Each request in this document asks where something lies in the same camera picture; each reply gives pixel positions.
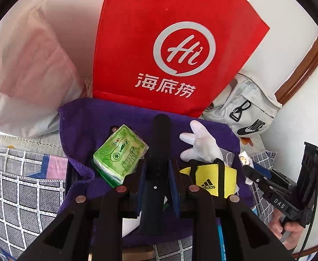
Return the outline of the person right hand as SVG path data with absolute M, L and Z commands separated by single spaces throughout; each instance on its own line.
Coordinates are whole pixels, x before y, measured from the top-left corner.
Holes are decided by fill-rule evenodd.
M 285 232 L 289 232 L 290 234 L 283 242 L 283 245 L 287 250 L 294 250 L 298 245 L 304 228 L 301 227 L 298 222 L 287 222 L 284 226 L 282 226 L 281 217 L 282 212 L 278 209 L 274 209 L 271 215 L 271 221 L 268 224 L 268 228 L 278 239 L 281 239 L 283 237 L 283 230 Z

